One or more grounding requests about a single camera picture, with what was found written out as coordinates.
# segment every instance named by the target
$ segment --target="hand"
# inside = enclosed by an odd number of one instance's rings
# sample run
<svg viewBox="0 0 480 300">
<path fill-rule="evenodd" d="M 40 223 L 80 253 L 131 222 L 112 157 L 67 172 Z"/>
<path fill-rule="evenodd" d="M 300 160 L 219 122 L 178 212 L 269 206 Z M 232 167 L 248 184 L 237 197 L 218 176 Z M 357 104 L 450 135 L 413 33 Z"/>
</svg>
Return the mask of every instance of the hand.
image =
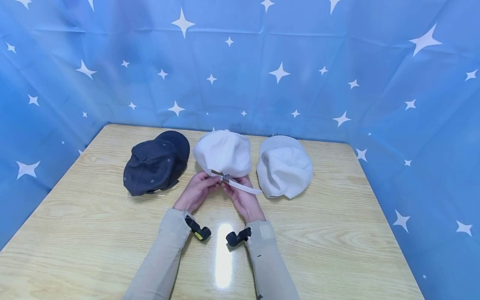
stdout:
<svg viewBox="0 0 480 300">
<path fill-rule="evenodd" d="M 210 177 L 205 172 L 194 175 L 173 208 L 192 213 L 203 203 L 210 192 L 218 189 L 219 181 L 219 176 Z"/>
<path fill-rule="evenodd" d="M 249 188 L 253 188 L 252 183 L 246 177 L 235 178 L 235 180 Z M 232 198 L 233 205 L 238 213 L 245 219 L 245 223 L 254 221 L 266 221 L 264 212 L 258 203 L 257 196 L 244 192 L 222 183 L 223 191 Z"/>
</svg>

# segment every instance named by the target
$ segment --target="white cap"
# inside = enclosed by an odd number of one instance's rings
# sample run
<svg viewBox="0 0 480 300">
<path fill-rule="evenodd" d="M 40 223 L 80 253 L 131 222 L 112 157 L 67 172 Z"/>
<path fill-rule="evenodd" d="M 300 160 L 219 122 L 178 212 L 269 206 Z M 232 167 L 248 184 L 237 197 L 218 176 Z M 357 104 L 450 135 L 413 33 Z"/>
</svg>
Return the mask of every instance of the white cap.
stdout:
<svg viewBox="0 0 480 300">
<path fill-rule="evenodd" d="M 250 140 L 228 130 L 209 132 L 201 137 L 193 148 L 193 157 L 208 175 L 213 175 L 213 170 L 238 178 L 252 170 Z"/>
<path fill-rule="evenodd" d="M 265 197 L 285 195 L 292 199 L 312 181 L 313 163 L 299 141 L 276 135 L 260 146 L 257 175 Z"/>
</svg>

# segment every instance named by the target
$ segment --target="baseball cap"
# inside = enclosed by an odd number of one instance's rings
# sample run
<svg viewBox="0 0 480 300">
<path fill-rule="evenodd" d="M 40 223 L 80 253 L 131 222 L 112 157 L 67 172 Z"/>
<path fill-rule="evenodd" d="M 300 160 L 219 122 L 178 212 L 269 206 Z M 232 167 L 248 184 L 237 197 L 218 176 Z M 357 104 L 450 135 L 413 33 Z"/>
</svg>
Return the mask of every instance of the baseball cap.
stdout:
<svg viewBox="0 0 480 300">
<path fill-rule="evenodd" d="M 246 136 L 229 130 L 209 132 L 193 148 L 193 157 L 208 175 L 220 174 L 220 180 L 246 192 L 262 192 L 234 180 L 247 176 L 252 170 L 250 140 Z"/>
<path fill-rule="evenodd" d="M 132 148 L 123 172 L 123 186 L 132 196 L 168 190 L 187 168 L 190 144 L 177 131 L 165 131 Z"/>
<path fill-rule="evenodd" d="M 257 176 L 265 197 L 285 195 L 292 199 L 312 181 L 313 163 L 299 141 L 276 135 L 260 146 Z"/>
</svg>

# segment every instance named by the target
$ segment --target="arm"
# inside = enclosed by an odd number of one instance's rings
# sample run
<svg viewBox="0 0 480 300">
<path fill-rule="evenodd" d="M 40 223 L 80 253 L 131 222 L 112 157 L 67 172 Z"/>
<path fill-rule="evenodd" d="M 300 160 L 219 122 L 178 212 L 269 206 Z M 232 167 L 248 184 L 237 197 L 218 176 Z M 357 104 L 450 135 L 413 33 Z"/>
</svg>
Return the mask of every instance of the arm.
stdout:
<svg viewBox="0 0 480 300">
<path fill-rule="evenodd" d="M 238 178 L 237 181 L 252 187 L 246 177 Z M 265 219 L 257 197 L 224 183 L 222 186 L 223 191 L 232 198 L 235 208 L 245 219 L 246 228 L 250 227 L 252 230 L 246 244 L 253 265 L 257 299 L 300 299 L 276 245 L 273 227 Z"/>
<path fill-rule="evenodd" d="M 192 217 L 191 213 L 207 195 L 218 188 L 218 181 L 218 177 L 209 177 L 204 172 L 192 177 L 173 209 L 165 213 L 157 238 L 123 300 L 169 299 L 179 268 L 180 253 L 191 231 L 185 223 L 185 217 Z"/>
<path fill-rule="evenodd" d="M 253 265 L 258 299 L 300 299 L 287 266 L 276 245 L 275 232 L 268 221 L 254 221 L 247 248 Z"/>
<path fill-rule="evenodd" d="M 190 234 L 186 211 L 169 209 L 144 262 L 130 283 L 124 300 L 167 300 L 180 263 L 180 252 Z"/>
</svg>

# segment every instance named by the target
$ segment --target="navy blue cap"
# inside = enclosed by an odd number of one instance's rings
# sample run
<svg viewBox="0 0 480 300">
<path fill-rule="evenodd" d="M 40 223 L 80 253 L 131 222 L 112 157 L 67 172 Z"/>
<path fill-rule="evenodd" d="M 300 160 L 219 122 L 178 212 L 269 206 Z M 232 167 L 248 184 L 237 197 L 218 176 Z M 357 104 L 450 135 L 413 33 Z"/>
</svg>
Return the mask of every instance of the navy blue cap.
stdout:
<svg viewBox="0 0 480 300">
<path fill-rule="evenodd" d="M 177 131 L 165 131 L 156 139 L 132 148 L 123 171 L 123 186 L 132 196 L 168 190 L 187 168 L 190 144 Z"/>
</svg>

